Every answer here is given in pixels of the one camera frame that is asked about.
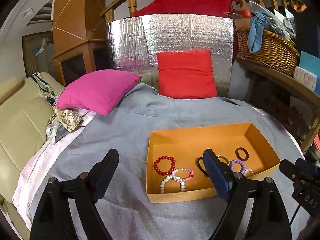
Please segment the dark red bangle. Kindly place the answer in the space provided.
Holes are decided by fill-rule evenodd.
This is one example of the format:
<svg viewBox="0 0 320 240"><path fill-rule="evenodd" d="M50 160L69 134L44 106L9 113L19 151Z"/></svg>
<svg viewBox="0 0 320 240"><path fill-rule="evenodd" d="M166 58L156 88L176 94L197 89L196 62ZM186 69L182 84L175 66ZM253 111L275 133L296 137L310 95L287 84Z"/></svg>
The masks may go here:
<svg viewBox="0 0 320 240"><path fill-rule="evenodd" d="M236 148L235 155L240 161L243 161L243 162L246 162L249 159L249 153L243 147Z"/></svg>

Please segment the wicker basket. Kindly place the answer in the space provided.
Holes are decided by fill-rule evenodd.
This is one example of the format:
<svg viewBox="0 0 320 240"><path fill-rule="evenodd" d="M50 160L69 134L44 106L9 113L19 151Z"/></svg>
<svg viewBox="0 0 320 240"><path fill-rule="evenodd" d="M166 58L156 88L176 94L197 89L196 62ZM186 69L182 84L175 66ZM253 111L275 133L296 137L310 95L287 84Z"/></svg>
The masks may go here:
<svg viewBox="0 0 320 240"><path fill-rule="evenodd" d="M239 57L245 61L277 70L288 76L293 76L300 54L289 42L268 30L263 31L260 50L251 54L247 41L249 30L236 29Z"/></svg>

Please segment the pink bed sheet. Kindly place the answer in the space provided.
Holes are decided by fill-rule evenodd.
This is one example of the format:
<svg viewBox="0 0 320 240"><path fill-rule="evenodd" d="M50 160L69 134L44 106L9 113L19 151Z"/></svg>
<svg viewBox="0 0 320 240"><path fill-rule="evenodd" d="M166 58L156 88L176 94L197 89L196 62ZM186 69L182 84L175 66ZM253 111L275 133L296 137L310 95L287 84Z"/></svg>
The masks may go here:
<svg viewBox="0 0 320 240"><path fill-rule="evenodd" d="M84 122L72 133L64 135L61 140L52 144L47 141L42 148L38 150L33 157L27 162L20 173L12 202L18 214L22 217L28 230L31 229L31 203L60 153L82 132L87 124L96 116L94 111L77 109L82 115Z"/></svg>

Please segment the blue cloth in basket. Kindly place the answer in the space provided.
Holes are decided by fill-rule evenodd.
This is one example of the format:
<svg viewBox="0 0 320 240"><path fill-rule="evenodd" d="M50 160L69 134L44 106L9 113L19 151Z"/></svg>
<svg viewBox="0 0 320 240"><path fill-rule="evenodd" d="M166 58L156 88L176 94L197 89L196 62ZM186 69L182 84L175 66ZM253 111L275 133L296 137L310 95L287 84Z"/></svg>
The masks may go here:
<svg viewBox="0 0 320 240"><path fill-rule="evenodd" d="M257 53L262 45L264 29L268 27L268 14L256 12L250 19L250 30L247 38L247 46L251 54Z"/></svg>

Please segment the red cushion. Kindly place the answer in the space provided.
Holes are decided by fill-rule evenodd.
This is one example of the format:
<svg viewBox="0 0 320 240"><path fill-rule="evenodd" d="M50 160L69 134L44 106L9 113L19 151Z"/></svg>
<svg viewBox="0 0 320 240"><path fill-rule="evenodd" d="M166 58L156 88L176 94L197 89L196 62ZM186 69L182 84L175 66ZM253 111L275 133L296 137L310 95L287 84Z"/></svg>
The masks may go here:
<svg viewBox="0 0 320 240"><path fill-rule="evenodd" d="M159 93L174 99L205 99L217 96L209 50L160 52Z"/></svg>

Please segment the red cloth on railing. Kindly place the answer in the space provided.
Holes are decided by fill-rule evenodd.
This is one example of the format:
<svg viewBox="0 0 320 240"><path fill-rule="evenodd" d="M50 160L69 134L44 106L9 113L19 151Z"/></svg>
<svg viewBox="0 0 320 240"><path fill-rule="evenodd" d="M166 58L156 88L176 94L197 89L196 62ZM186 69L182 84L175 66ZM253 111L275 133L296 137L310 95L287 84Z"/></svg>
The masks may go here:
<svg viewBox="0 0 320 240"><path fill-rule="evenodd" d="M195 14L226 17L233 11L232 2L238 0L154 0L132 17L152 14Z"/></svg>

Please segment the teal cardboard box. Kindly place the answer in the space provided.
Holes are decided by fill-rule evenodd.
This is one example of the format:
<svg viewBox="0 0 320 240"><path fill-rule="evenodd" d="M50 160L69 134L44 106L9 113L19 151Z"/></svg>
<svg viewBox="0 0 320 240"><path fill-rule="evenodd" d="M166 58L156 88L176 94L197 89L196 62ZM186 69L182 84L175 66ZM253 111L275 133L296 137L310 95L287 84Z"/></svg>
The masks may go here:
<svg viewBox="0 0 320 240"><path fill-rule="evenodd" d="M319 95L319 58L301 51L299 66L316 77L316 87L314 92Z"/></svg>

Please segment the magenta pillow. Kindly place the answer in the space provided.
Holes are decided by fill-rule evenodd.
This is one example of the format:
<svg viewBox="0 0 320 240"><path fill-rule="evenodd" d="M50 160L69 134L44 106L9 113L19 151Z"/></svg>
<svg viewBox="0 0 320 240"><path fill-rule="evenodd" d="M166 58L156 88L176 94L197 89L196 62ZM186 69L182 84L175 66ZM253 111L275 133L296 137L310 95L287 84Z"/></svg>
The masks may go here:
<svg viewBox="0 0 320 240"><path fill-rule="evenodd" d="M122 70L99 70L70 83L59 96L59 109L89 109L108 115L142 77Z"/></svg>

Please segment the grey blanket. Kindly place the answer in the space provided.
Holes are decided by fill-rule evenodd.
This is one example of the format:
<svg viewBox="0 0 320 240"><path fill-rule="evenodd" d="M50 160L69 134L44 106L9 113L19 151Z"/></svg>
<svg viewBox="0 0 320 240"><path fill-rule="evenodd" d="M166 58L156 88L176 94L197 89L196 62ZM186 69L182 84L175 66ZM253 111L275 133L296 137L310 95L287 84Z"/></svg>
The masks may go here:
<svg viewBox="0 0 320 240"><path fill-rule="evenodd" d="M247 151L242 180L268 185L231 205L221 173L196 166L207 149L229 160ZM308 214L292 198L281 160L302 156L271 115L239 100L161 96L144 83L110 114L96 115L45 173L30 207L31 239L291 239Z"/></svg>

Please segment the wooden table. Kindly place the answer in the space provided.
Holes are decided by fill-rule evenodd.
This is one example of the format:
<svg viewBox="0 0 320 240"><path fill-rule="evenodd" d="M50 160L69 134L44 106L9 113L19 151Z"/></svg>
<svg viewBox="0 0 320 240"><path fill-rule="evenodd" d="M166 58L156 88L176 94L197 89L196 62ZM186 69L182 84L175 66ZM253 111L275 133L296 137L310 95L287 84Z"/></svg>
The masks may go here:
<svg viewBox="0 0 320 240"><path fill-rule="evenodd" d="M249 78L244 100L272 115L306 154L319 132L319 96L294 78L237 58Z"/></svg>

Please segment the metal cuff bangle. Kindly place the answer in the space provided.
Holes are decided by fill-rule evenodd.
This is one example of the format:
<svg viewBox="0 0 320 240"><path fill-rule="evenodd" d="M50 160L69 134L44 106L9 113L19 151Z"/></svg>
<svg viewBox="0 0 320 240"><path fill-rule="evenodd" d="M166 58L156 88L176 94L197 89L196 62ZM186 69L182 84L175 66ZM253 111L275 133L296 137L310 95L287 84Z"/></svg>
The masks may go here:
<svg viewBox="0 0 320 240"><path fill-rule="evenodd" d="M230 166L230 162L229 162L229 160L228 160L226 157L224 157L224 156L222 156L222 155L217 155L217 158L218 158L221 162L225 163L227 166Z"/></svg>

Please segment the silver foil panel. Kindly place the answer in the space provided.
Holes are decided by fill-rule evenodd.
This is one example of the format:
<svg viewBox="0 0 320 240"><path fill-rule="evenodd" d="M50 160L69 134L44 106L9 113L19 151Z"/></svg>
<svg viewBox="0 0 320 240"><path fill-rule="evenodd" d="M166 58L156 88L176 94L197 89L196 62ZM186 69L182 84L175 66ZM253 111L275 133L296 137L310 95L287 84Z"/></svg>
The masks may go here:
<svg viewBox="0 0 320 240"><path fill-rule="evenodd" d="M108 58L113 69L142 76L156 89L157 53L209 50L219 96L227 96L232 72L234 26L230 18L193 14L153 14L106 25Z"/></svg>

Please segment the wooden cabinet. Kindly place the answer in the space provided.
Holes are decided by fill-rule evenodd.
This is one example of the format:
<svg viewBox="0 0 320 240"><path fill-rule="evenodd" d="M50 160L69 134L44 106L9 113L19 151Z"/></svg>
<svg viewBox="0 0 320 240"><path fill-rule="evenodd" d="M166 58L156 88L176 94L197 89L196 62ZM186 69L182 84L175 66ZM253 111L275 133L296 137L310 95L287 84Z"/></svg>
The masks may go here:
<svg viewBox="0 0 320 240"><path fill-rule="evenodd" d="M66 86L106 65L105 0L54 0L53 39L57 80Z"/></svg>

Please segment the orange cardboard box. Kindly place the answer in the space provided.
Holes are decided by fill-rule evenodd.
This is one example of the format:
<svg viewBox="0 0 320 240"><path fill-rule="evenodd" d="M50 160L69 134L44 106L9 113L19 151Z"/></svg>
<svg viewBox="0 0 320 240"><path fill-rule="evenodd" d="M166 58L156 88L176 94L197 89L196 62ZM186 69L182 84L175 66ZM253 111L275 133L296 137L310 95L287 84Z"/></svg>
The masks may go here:
<svg viewBox="0 0 320 240"><path fill-rule="evenodd" d="M146 194L153 204L210 198L232 188L232 173L263 180L279 163L251 122L152 131Z"/></svg>

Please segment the patterned fabric bag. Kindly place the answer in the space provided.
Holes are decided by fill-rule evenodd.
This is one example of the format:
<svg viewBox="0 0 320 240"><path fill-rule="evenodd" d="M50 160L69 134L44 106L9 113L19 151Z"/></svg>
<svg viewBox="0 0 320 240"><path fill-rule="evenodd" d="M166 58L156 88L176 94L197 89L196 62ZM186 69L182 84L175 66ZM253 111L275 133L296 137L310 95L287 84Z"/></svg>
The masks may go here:
<svg viewBox="0 0 320 240"><path fill-rule="evenodd" d="M43 97L54 110L54 114L48 120L46 136L51 144L56 144L64 136L76 131L84 120L79 113L71 109L59 109L56 107L59 95L56 94L40 73L33 73L31 78L37 83Z"/></svg>

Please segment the beige leather sofa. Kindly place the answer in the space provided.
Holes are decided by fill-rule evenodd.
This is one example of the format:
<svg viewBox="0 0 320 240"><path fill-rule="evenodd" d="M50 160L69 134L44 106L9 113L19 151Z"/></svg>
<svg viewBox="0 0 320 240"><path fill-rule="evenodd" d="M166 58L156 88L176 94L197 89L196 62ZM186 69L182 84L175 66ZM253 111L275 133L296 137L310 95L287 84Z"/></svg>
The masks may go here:
<svg viewBox="0 0 320 240"><path fill-rule="evenodd" d="M13 76L1 83L1 208L23 239L30 231L12 203L21 171L46 142L54 111L31 78Z"/></svg>

